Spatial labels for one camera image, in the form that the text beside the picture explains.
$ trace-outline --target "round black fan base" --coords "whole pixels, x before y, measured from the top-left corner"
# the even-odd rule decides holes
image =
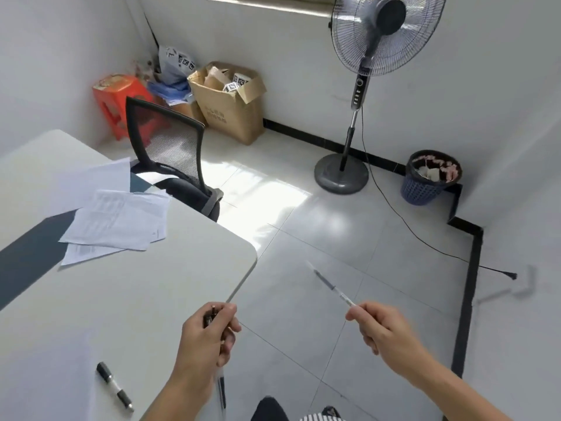
[[[344,171],[340,171],[342,158],[341,154],[321,158],[314,169],[316,182],[333,194],[355,194],[368,183],[368,169],[362,161],[349,156]]]

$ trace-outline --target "dark gray table stripe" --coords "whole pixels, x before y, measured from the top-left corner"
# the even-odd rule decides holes
[[[144,192],[150,186],[131,173],[131,192]],[[58,240],[74,220],[74,213],[46,218],[0,251],[0,310],[64,258],[67,244]]]

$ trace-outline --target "hand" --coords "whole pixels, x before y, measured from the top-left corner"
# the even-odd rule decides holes
[[[345,317],[356,320],[372,352],[380,354],[394,372],[414,386],[418,386],[425,371],[437,364],[395,307],[364,301],[351,307]]]
[[[218,310],[212,323],[204,328],[203,317]],[[179,387],[197,413],[212,395],[214,375],[230,360],[236,336],[242,330],[235,304],[207,303],[183,324],[177,359],[168,384]]]

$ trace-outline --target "person's left hand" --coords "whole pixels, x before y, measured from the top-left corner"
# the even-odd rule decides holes
[[[203,317],[212,306],[218,310],[212,323],[204,328]],[[183,324],[177,359],[169,383],[180,387],[190,404],[202,408],[212,395],[214,375],[230,360],[236,342],[234,332],[242,327],[235,317],[235,304],[207,303]]]

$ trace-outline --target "black pants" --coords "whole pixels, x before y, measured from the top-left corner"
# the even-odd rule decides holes
[[[288,421],[288,418],[277,400],[267,396],[257,405],[251,421]]]

